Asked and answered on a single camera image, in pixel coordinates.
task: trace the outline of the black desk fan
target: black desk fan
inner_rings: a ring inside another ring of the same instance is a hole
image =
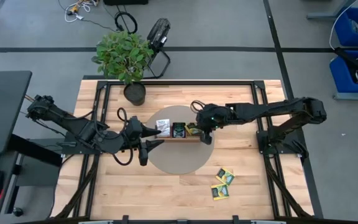
[[[154,53],[151,56],[147,66],[152,72],[153,76],[144,77],[143,79],[161,78],[164,75],[165,71],[167,70],[168,65],[171,63],[171,58],[167,55],[167,53],[165,53],[165,51],[162,50],[162,47],[167,41],[167,34],[169,29],[171,29],[171,24],[169,23],[168,19],[161,18],[154,24],[152,30],[148,34],[147,40],[150,42],[149,47],[154,51]],[[151,64],[153,63],[154,59],[156,58],[159,52],[162,52],[164,54],[164,56],[168,59],[168,62],[165,65],[165,68],[162,70],[161,74],[156,76],[153,70],[151,69]]]

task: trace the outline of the white cable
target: white cable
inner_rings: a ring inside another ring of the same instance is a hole
[[[335,48],[333,47],[331,41],[332,41],[332,38],[333,38],[333,32],[334,32],[334,28],[335,28],[335,25],[336,25],[336,22],[338,21],[338,19],[348,10],[350,9],[350,7],[352,7],[354,5],[354,3],[352,3],[349,7],[347,7],[345,10],[343,10],[340,15],[336,18],[335,22],[334,22],[334,25],[333,25],[333,28],[331,29],[331,34],[329,35],[329,46],[335,50]]]
[[[65,9],[65,21],[66,21],[66,22],[74,22],[74,21],[76,21],[77,19],[83,19],[83,16],[79,16],[77,13],[74,13],[75,19],[70,20],[70,21],[67,19],[67,11],[68,11],[68,9],[71,8],[71,7],[73,7],[73,6],[75,6],[75,5],[77,5],[77,3],[78,3],[78,2],[76,2],[76,3],[74,3],[74,4],[71,4],[71,5],[69,5],[69,6],[66,7],[66,9]],[[85,10],[86,12],[90,12],[90,11],[91,11],[91,8],[89,7],[89,5],[94,5],[94,4],[93,4],[93,3],[90,3],[90,2],[82,2],[82,3],[81,3],[81,6],[80,6],[80,9],[81,9],[81,8],[84,8],[84,10]]]

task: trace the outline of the wooden table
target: wooden table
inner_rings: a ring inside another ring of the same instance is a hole
[[[96,84],[97,80],[81,82],[75,116],[91,111]],[[269,103],[285,99],[280,80],[265,80],[265,86]],[[146,123],[149,117],[164,107],[189,106],[193,100],[217,105],[253,102],[250,87],[244,85],[147,86],[146,101],[142,106],[131,105],[122,91],[123,86],[113,86],[110,91],[106,123],[114,131],[122,128],[122,122],[116,116],[119,107],[125,108],[128,116],[136,115],[141,122]],[[288,118],[289,116],[273,117],[273,124],[279,125]],[[264,160],[259,154],[256,130],[257,123],[254,121],[216,131],[214,151],[207,163],[185,175],[164,173],[150,161],[147,166],[142,167],[137,160],[137,152],[129,166],[120,166],[110,154],[103,154],[99,161],[91,219],[120,220],[123,215],[129,215],[131,220],[230,220],[233,215],[244,220],[273,219]],[[129,152],[119,153],[117,156],[120,160],[127,161]],[[81,155],[74,156],[62,167],[52,216],[61,211],[75,192],[82,158]],[[280,158],[288,190],[305,211],[313,214],[300,159],[295,154],[282,154]],[[236,178],[229,186],[230,197],[213,201],[210,186],[219,184],[214,176],[221,167],[231,170]],[[276,193],[280,214],[283,215],[279,190],[276,189]],[[84,213],[85,203],[86,197],[83,197],[80,214]]]

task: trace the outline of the potted plant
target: potted plant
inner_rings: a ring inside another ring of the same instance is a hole
[[[126,85],[125,98],[133,105],[142,105],[146,88],[139,81],[154,53],[149,48],[149,41],[126,31],[113,32],[103,36],[102,41],[97,44],[96,53],[97,56],[92,57],[92,61],[100,64],[98,72],[103,72],[106,78],[123,81]]]

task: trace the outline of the gray floor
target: gray floor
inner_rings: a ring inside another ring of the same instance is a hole
[[[67,6],[74,0],[61,0]],[[308,12],[329,11],[340,1],[270,0],[282,47],[328,47],[332,21],[308,21]],[[116,13],[116,8],[107,6]],[[154,22],[166,17],[172,23],[166,46],[273,47],[262,0],[150,0],[146,6],[127,6],[146,36]],[[114,22],[104,9],[82,13],[104,26]],[[6,0],[0,11],[0,47],[94,47],[108,33],[94,24],[66,23],[56,1]],[[333,44],[338,45],[334,35]],[[0,53],[0,70],[31,70],[29,95],[52,95],[56,104],[73,111],[83,75],[96,74],[94,53]],[[168,52],[172,63],[164,78],[282,79],[275,53],[267,52]],[[333,54],[286,53],[288,74],[295,96],[324,101],[328,120],[304,128],[319,199],[325,218],[358,220],[358,102],[334,101],[335,85],[329,70]],[[156,70],[163,64],[158,58]],[[19,117],[14,132],[24,138],[59,138]],[[2,217],[1,223],[45,218],[51,206],[51,187],[24,188],[18,206],[26,213],[19,219]]]

